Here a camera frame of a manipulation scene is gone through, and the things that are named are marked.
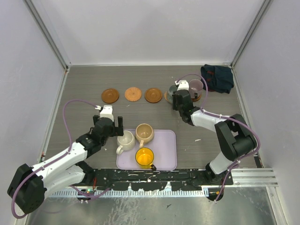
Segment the dark wooden coaster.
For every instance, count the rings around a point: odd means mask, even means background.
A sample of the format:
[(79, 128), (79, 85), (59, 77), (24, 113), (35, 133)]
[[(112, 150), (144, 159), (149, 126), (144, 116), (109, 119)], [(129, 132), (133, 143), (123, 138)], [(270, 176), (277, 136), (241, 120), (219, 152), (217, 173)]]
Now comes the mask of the dark wooden coaster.
[(146, 90), (144, 97), (149, 103), (158, 103), (162, 99), (162, 92), (158, 88), (149, 88)]
[(197, 102), (201, 99), (201, 97), (202, 97), (202, 94), (200, 94), (197, 98), (192, 98), (192, 101)]
[(119, 99), (119, 92), (116, 89), (109, 88), (102, 92), (102, 101), (108, 104), (115, 103)]

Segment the light woven coaster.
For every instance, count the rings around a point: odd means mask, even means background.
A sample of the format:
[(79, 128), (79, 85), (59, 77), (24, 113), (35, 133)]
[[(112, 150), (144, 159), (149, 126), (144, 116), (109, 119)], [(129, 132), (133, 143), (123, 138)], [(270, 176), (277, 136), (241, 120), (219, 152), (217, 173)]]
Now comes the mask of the light woven coaster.
[(130, 102), (138, 101), (142, 97), (142, 91), (137, 87), (130, 87), (125, 91), (125, 98)]
[(173, 103), (173, 97), (172, 97), (172, 95), (169, 94), (168, 91), (166, 91), (166, 92), (164, 93), (164, 98), (165, 98), (165, 100), (166, 100), (168, 103), (170, 103), (170, 104)]

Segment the white ceramic mug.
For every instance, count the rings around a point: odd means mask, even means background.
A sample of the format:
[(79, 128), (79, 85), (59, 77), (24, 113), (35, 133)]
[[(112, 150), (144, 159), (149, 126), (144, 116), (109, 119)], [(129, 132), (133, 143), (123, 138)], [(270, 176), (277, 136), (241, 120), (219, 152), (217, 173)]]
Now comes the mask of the white ceramic mug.
[(125, 151), (132, 150), (135, 147), (135, 136), (132, 132), (124, 130), (124, 135), (117, 137), (117, 145), (117, 155), (120, 155)]

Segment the grey ceramic mug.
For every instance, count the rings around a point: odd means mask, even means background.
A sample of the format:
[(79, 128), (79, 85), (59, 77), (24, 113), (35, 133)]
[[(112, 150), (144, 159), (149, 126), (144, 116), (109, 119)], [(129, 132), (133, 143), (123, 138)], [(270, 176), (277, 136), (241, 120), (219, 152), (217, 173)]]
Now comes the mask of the grey ceramic mug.
[(171, 98), (173, 94), (177, 91), (178, 87), (176, 85), (172, 85), (168, 91), (167, 91), (167, 96)]

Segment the purple glass mug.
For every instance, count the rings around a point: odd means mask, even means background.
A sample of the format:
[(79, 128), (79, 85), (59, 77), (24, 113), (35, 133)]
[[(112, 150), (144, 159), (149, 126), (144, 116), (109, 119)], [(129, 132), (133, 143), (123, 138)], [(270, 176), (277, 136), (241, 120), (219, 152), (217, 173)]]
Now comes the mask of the purple glass mug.
[(191, 98), (197, 98), (200, 94), (202, 94), (203, 83), (201, 80), (192, 79), (189, 81), (189, 94)]

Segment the beige ceramic mug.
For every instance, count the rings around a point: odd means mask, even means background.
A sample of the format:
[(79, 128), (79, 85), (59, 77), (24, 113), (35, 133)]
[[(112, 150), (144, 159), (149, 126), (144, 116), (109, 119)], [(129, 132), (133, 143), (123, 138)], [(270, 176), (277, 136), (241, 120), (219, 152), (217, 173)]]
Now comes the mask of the beige ceramic mug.
[(154, 138), (154, 130), (149, 124), (143, 123), (135, 129), (135, 138), (139, 142), (139, 148), (143, 148), (145, 144), (151, 142)]

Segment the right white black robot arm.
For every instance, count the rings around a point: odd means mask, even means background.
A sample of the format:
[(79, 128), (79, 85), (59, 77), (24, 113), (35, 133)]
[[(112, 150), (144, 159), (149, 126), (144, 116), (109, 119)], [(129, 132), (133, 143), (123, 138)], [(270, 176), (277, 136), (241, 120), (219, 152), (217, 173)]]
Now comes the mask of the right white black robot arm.
[(259, 147), (253, 131), (240, 114), (228, 117), (196, 107), (187, 90), (173, 93), (172, 108), (179, 112), (185, 123), (216, 133), (220, 153), (205, 167), (205, 178), (212, 185), (221, 181), (222, 174), (236, 165), (240, 158)]

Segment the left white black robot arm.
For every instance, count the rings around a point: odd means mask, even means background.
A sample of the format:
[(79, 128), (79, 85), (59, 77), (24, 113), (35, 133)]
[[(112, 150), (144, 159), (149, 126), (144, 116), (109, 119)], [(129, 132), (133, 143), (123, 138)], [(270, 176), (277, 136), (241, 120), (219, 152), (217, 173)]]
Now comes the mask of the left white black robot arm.
[(81, 183), (90, 185), (94, 180), (93, 169), (85, 159), (99, 152), (108, 138), (124, 134), (123, 117), (118, 117), (118, 125), (108, 117), (93, 117), (94, 126), (89, 132), (78, 137), (70, 146), (50, 159), (28, 166), (19, 166), (8, 187), (12, 198), (11, 211), (18, 206), (25, 215), (35, 211), (52, 193), (61, 188)]

